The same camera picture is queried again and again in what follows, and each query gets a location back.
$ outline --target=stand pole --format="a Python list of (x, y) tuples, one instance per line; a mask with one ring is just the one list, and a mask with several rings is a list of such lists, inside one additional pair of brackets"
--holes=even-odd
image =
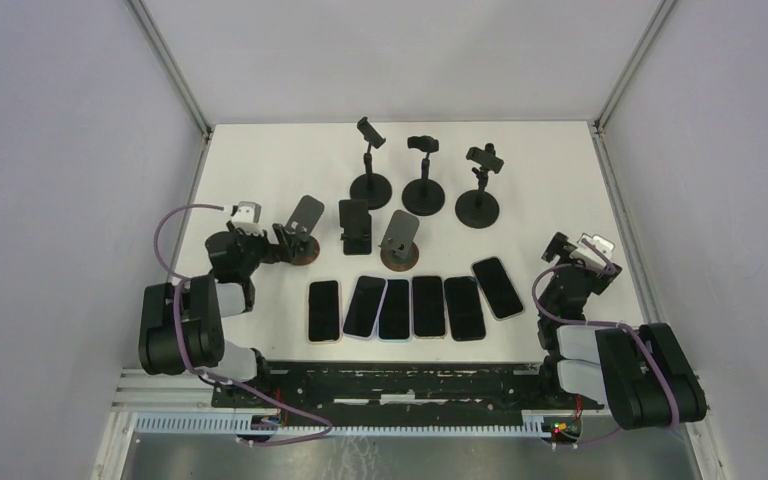
[(366, 189), (375, 190), (375, 184), (372, 181), (372, 143), (366, 147), (366, 153), (363, 154), (363, 166), (366, 169)]
[(428, 196), (428, 170), (431, 169), (431, 160), (428, 156), (430, 153), (425, 154), (425, 158), (422, 159), (422, 187), (419, 189), (419, 194), (423, 197)]

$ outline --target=adjustable phone mount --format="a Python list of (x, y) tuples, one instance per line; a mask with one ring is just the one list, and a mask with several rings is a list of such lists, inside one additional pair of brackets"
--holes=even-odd
[(343, 255), (372, 253), (372, 216), (366, 200), (340, 200)]
[[(705, 418), (708, 404), (693, 369), (669, 325), (641, 325), (639, 334), (652, 352), (678, 405), (679, 421)], [(611, 415), (624, 430), (669, 425), (667, 396), (633, 340), (618, 328), (596, 332), (599, 361)]]
[[(578, 243), (570, 243), (567, 236), (561, 232), (555, 234), (541, 257), (544, 262), (558, 259), (557, 265), (580, 264), (594, 268), (605, 265), (595, 256), (590, 248), (584, 246), (584, 241), (599, 248), (606, 257), (610, 258), (614, 245), (604, 238), (583, 234)], [(601, 295), (606, 288), (622, 272), (622, 267), (614, 264), (615, 272), (611, 275), (597, 273), (582, 268), (563, 268), (555, 272), (538, 301), (549, 313), (570, 320), (586, 320), (584, 305), (591, 293)], [(557, 331), (561, 324), (547, 318), (542, 313), (537, 321), (537, 336), (540, 346), (550, 355), (560, 354)]]
[(499, 202), (493, 195), (484, 191), (489, 181), (488, 173), (498, 174), (505, 162), (496, 156), (496, 148), (492, 143), (485, 145), (484, 150), (478, 147), (470, 148), (466, 159), (479, 165), (479, 168), (472, 169), (472, 173), (478, 178), (478, 189), (470, 190), (458, 198), (455, 214), (467, 227), (487, 228), (499, 218)]
[(298, 266), (313, 263), (319, 257), (319, 242), (310, 233), (324, 211), (325, 205), (319, 200), (310, 195), (302, 197), (286, 226), (280, 223), (272, 225), (278, 239), (278, 244), (271, 246), (273, 257), (279, 262)]
[[(146, 287), (138, 345), (140, 364), (149, 375), (184, 373), (172, 317), (171, 283)], [(225, 355), (225, 337), (219, 315), (213, 274), (193, 277), (182, 295), (184, 343), (194, 367), (215, 367)]]
[(381, 262), (394, 272), (406, 272), (419, 261), (419, 248), (413, 243), (419, 230), (419, 219), (396, 210), (381, 239)]
[(387, 205), (393, 196), (393, 187), (382, 175), (372, 173), (372, 147), (381, 148), (386, 139), (378, 134), (369, 120), (363, 117), (358, 121), (358, 130), (363, 134), (363, 139), (368, 143), (366, 153), (363, 154), (363, 166), (366, 173), (356, 178), (349, 188), (349, 197), (352, 200), (366, 200), (369, 210), (378, 210)]
[(408, 148), (424, 152), (425, 158), (422, 159), (422, 177), (407, 184), (402, 191), (402, 204), (414, 215), (434, 215), (446, 203), (443, 187), (428, 178), (428, 170), (431, 167), (428, 157), (440, 150), (440, 142), (428, 135), (408, 137)]

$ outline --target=metal corner post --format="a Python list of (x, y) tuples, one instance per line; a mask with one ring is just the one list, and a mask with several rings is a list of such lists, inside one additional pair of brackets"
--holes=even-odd
[(605, 106), (602, 107), (598, 117), (596, 117), (597, 127), (605, 128), (605, 125), (608, 124), (611, 115), (614, 113), (614, 109), (616, 109), (626, 88), (628, 88), (628, 85), (634, 78), (635, 73), (637, 73), (637, 69), (640, 67), (641, 62), (646, 57), (652, 43), (658, 37), (658, 33), (660, 33), (661, 28), (664, 26), (664, 23), (666, 23), (670, 13), (673, 11), (673, 7), (675, 7), (677, 3), (678, 0), (661, 0), (654, 15), (652, 15), (652, 19), (649, 21), (649, 25), (647, 25), (646, 29), (643, 31), (643, 36), (640, 37), (640, 40), (634, 47), (631, 57), (628, 59), (628, 62), (626, 62), (622, 73), (620, 73), (617, 83), (614, 85), (613, 90), (611, 90), (611, 94), (608, 95), (608, 100), (605, 102)]
[(195, 96), (192, 90), (190, 90), (184, 75), (181, 73), (178, 63), (175, 62), (175, 58), (172, 56), (172, 52), (169, 50), (169, 46), (163, 39), (160, 30), (157, 28), (157, 24), (148, 11), (143, 0), (125, 0), (125, 3), (131, 9), (134, 14), (134, 19), (140, 26), (140, 29), (146, 36), (146, 39), (151, 44), (152, 50), (154, 50), (157, 59), (160, 60), (160, 64), (166, 71), (169, 80), (172, 82), (173, 88), (178, 93), (178, 96), (183, 100), (187, 110), (190, 112), (190, 116), (196, 127), (201, 132), (205, 140), (208, 139), (211, 132), (210, 124), (207, 122), (207, 118), (204, 116), (201, 108), (199, 108), (198, 102), (196, 102)]

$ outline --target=wire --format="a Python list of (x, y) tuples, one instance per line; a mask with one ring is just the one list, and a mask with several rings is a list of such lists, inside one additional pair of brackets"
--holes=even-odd
[(192, 210), (194, 208), (206, 208), (209, 210), (225, 210), (225, 207), (220, 205), (212, 205), (209, 203), (190, 203), (187, 205), (182, 205), (178, 208), (174, 208), (169, 213), (167, 213), (161, 220), (160, 223), (157, 224), (157, 228), (154, 229), (154, 257), (157, 259), (157, 262), (160, 263), (160, 266), (163, 267), (164, 270), (166, 270), (169, 275), (171, 275), (174, 278), (177, 278), (178, 280), (189, 280), (189, 277), (185, 277), (175, 270), (172, 270), (172, 267), (169, 266), (168, 263), (166, 263), (163, 260), (163, 256), (160, 254), (160, 231), (163, 229), (163, 225), (166, 224), (166, 222), (169, 221), (172, 216), (174, 216), (178, 212), (183, 212), (185, 210)]
[(637, 348), (640, 350), (640, 352), (643, 354), (643, 357), (646, 359), (646, 363), (649, 365), (649, 369), (652, 371), (652, 373), (655, 374), (655, 378), (658, 379), (658, 384), (661, 386), (661, 390), (664, 391), (664, 395), (667, 397), (667, 403), (670, 406), (670, 428), (674, 428), (678, 426), (679, 423), (679, 413), (678, 413), (678, 403), (676, 402), (675, 395), (673, 395), (672, 390), (670, 389), (670, 385), (667, 383), (667, 379), (664, 376), (664, 372), (661, 371), (661, 368), (658, 367), (658, 364), (655, 363), (655, 359), (652, 357), (652, 354), (649, 353), (649, 349), (646, 347), (646, 344), (643, 343), (643, 340), (640, 338), (640, 335), (637, 334), (637, 332), (634, 330), (633, 327), (631, 327), (628, 324), (622, 323), (622, 322), (604, 322), (604, 321), (594, 321), (594, 320), (572, 320), (568, 318), (561, 318), (557, 315), (554, 315), (553, 313), (546, 310), (546, 308), (540, 304), (540, 300), (537, 297), (537, 286), (540, 283), (540, 280), (543, 279), (546, 275), (549, 275), (550, 273), (555, 273), (559, 270), (563, 270), (565, 268), (581, 268), (584, 270), (589, 270), (591, 272), (596, 272), (603, 275), (613, 275), (616, 273), (617, 269), (616, 266), (614, 266), (613, 262), (611, 262), (608, 257), (602, 254), (596, 247), (594, 247), (592, 244), (590, 244), (588, 241), (584, 240), (582, 241), (584, 246), (587, 248), (593, 250), (593, 252), (603, 261), (605, 262), (605, 268), (604, 269), (598, 269), (593, 267), (588, 267), (586, 265), (571, 265), (571, 264), (563, 264), (563, 265), (555, 265), (554, 267), (550, 267), (546, 269), (544, 272), (542, 272), (540, 275), (537, 275), (537, 278), (534, 279), (534, 283), (531, 285), (531, 298), (534, 300), (534, 306), (537, 307), (537, 310), (540, 311), (543, 316), (554, 320), (558, 323), (562, 323), (564, 325), (592, 325), (596, 327), (611, 327), (611, 328), (619, 328), (621, 330), (624, 330), (626, 333), (628, 333), (631, 338), (634, 340), (634, 343), (637, 344)]
[(325, 426), (325, 429), (321, 432), (316, 432), (310, 435), (304, 435), (301, 437), (295, 437), (290, 438), (287, 440), (279, 440), (275, 442), (264, 442), (264, 443), (255, 443), (255, 442), (249, 442), (250, 446), (255, 447), (279, 447), (282, 445), (292, 445), (294, 443), (302, 443), (307, 442), (310, 440), (316, 440), (319, 438), (324, 437), (325, 435), (328, 435), (331, 433), (331, 430), (334, 429), (334, 424), (331, 423), (329, 420), (322, 418), (318, 415), (314, 415), (312, 413), (305, 412), (303, 410), (300, 410), (295, 407), (291, 407), (287, 405), (286, 403), (283, 403), (281, 401), (275, 400), (274, 398), (270, 397), (269, 395), (266, 395), (264, 393), (261, 393), (256, 388), (252, 387), (251, 385), (247, 385), (243, 382), (240, 382), (238, 380), (234, 380), (232, 378), (225, 377), (223, 375), (216, 374), (214, 372), (211, 372), (210, 370), (197, 370), (195, 367), (193, 367), (192, 362), (190, 361), (190, 354), (187, 352), (187, 347), (184, 342), (184, 328), (183, 328), (183, 322), (181, 320), (181, 296), (184, 292), (184, 284), (190, 281), (189, 277), (185, 277), (184, 275), (179, 274), (178, 272), (172, 270), (172, 267), (170, 267), (165, 261), (163, 261), (163, 257), (160, 255), (160, 248), (158, 246), (158, 239), (160, 238), (160, 230), (163, 228), (163, 225), (176, 213), (182, 212), (184, 210), (190, 210), (194, 208), (206, 208), (210, 210), (224, 210), (223, 207), (219, 205), (211, 205), (211, 204), (204, 204), (204, 203), (192, 203), (188, 205), (180, 206), (176, 209), (173, 209), (169, 213), (166, 214), (166, 216), (163, 217), (163, 219), (160, 221), (160, 223), (157, 225), (157, 229), (154, 231), (154, 255), (157, 257), (157, 261), (160, 263), (160, 266), (162, 266), (172, 277), (175, 277), (180, 280), (177, 285), (175, 285), (175, 291), (172, 296), (172, 319), (175, 325), (175, 338), (178, 341), (178, 351), (181, 354), (181, 360), (184, 362), (184, 368), (188, 372), (190, 372), (193, 375), (201, 377), (204, 375), (210, 380), (213, 380), (214, 382), (219, 383), (228, 383), (230, 382), (236, 387), (242, 388), (243, 390), (249, 392), (250, 394), (254, 395), (255, 397), (258, 397), (259, 399), (263, 400), (266, 403), (269, 403), (275, 407), (278, 407), (279, 409), (285, 410), (286, 412), (291, 412), (296, 415), (308, 418), (310, 420), (313, 420), (317, 423), (321, 423)]

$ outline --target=smartphone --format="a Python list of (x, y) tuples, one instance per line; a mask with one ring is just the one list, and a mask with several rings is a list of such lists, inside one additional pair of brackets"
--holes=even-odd
[(307, 297), (307, 339), (312, 343), (340, 339), (340, 284), (313, 282)]
[(478, 282), (475, 277), (447, 278), (443, 283), (446, 291), (446, 310), (452, 338), (458, 342), (481, 340), (487, 335), (484, 313), (478, 298)]
[(417, 338), (446, 336), (446, 307), (443, 301), (443, 279), (413, 277), (413, 334)]
[(387, 293), (378, 316), (378, 338), (410, 339), (410, 282), (387, 280)]
[(343, 333), (353, 337), (371, 337), (386, 290), (387, 281), (383, 278), (358, 278), (346, 321), (343, 322)]
[(493, 316), (498, 320), (513, 317), (525, 311), (508, 272), (501, 260), (490, 257), (472, 264), (472, 273), (484, 292), (484, 298), (490, 304)]

